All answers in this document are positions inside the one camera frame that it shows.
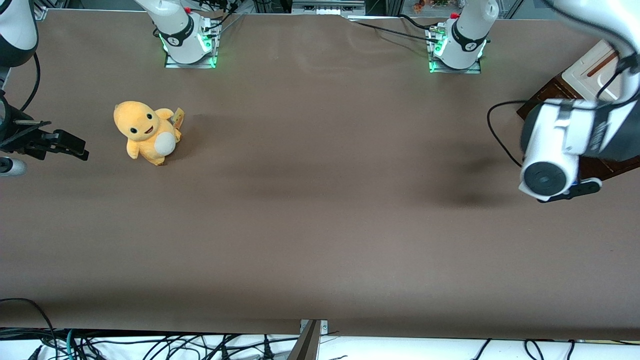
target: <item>green cable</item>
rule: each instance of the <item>green cable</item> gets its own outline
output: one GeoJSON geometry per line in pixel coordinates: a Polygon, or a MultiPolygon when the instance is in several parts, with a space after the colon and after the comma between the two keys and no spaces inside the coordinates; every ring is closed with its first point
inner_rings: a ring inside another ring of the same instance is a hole
{"type": "Polygon", "coordinates": [[[74,355],[73,353],[71,353],[71,334],[73,333],[73,329],[69,330],[69,333],[67,334],[67,356],[69,360],[75,360],[74,359],[74,355]]]}

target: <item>yellow plush toy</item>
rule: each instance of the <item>yellow plush toy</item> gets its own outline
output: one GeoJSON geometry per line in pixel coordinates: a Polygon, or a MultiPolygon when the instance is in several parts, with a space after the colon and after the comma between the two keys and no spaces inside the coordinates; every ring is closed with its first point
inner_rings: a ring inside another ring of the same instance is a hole
{"type": "Polygon", "coordinates": [[[113,111],[118,130],[128,138],[127,154],[132,159],[141,154],[154,165],[162,165],[164,157],[173,152],[182,138],[179,129],[183,119],[180,108],[175,114],[169,109],[154,111],[138,101],[125,101],[113,111]]]}

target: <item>plush toy tail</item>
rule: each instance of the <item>plush toy tail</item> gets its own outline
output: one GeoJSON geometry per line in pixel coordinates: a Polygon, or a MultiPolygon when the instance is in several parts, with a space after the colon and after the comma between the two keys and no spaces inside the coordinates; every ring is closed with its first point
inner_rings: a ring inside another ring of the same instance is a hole
{"type": "Polygon", "coordinates": [[[180,126],[182,126],[182,121],[184,120],[184,111],[180,108],[175,111],[173,117],[171,118],[171,123],[175,129],[180,130],[180,126]]]}

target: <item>white belly patch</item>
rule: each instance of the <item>white belly patch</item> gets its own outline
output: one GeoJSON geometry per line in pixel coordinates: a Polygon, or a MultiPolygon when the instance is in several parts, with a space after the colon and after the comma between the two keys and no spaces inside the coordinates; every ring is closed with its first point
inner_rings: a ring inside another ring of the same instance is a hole
{"type": "Polygon", "coordinates": [[[175,136],[171,133],[159,133],[154,143],[156,152],[162,156],[167,156],[175,149],[175,136]]]}

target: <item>brown table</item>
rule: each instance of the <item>brown table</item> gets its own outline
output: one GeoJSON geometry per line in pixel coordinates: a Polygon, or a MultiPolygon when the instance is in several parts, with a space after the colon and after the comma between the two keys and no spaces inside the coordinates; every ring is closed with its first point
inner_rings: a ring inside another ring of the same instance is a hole
{"type": "MultiPolygon", "coordinates": [[[[376,20],[419,35],[400,20],[376,20]]],[[[56,327],[640,338],[640,173],[542,205],[486,128],[595,42],[498,21],[480,76],[333,16],[247,16],[218,68],[164,69],[144,13],[51,11],[28,113],[87,141],[3,179],[0,293],[56,327]],[[115,104],[186,112],[164,167],[125,151],[115,104]]],[[[15,70],[21,104],[33,64],[15,70]]],[[[516,149],[515,107],[495,127],[516,149]]],[[[43,326],[3,304],[1,325],[43,326]]]]}

